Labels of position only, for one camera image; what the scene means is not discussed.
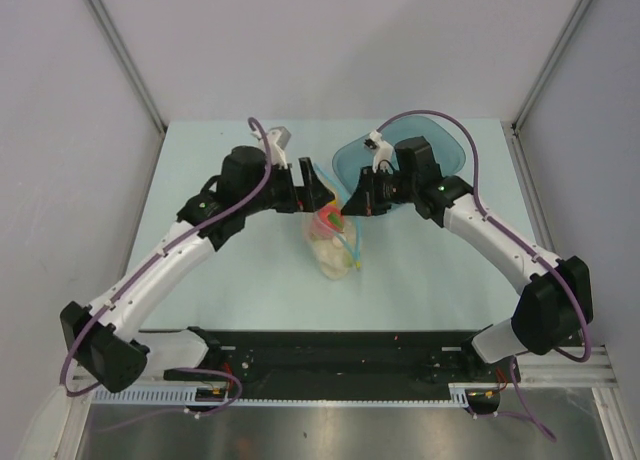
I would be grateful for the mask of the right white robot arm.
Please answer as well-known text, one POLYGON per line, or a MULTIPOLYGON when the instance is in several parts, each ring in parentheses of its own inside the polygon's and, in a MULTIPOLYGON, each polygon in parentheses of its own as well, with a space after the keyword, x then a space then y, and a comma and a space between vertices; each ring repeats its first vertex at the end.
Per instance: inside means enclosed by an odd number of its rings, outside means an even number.
POLYGON ((481 204, 474 188, 458 176, 444 176, 423 137, 391 145, 377 131, 364 141, 374 154, 361 169, 346 216, 371 217, 395 204, 411 204, 469 243, 509 281, 519 296, 513 315, 470 340, 461 356, 463 373, 473 381, 493 374, 498 361, 520 353, 545 355, 593 319, 589 269, 573 256, 566 260, 528 242, 481 204))

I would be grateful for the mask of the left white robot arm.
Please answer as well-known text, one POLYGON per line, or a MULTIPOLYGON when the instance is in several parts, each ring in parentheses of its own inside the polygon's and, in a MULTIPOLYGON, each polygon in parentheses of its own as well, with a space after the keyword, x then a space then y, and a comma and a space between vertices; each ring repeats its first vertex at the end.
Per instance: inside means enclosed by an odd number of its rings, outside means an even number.
POLYGON ((131 273, 86 306, 69 303, 60 320, 69 353, 99 385, 112 393, 140 376, 187 368, 197 378, 214 377, 220 354, 203 330, 141 334, 146 318, 195 267, 219 251, 262 211, 313 213, 334 199, 308 158, 299 161, 303 183, 289 165, 275 164, 264 151, 239 146, 219 174, 179 210, 155 249, 131 273))

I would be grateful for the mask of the clear zip top bag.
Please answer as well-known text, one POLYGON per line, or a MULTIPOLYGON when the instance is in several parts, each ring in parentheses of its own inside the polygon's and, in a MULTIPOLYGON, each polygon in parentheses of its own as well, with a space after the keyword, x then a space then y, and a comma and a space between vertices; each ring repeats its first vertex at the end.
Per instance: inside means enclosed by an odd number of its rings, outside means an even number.
POLYGON ((317 163, 315 173, 334 199, 314 213, 303 217, 302 233, 321 272, 336 281, 362 267, 362 226, 360 220, 349 220, 341 213, 348 200, 347 190, 317 163))

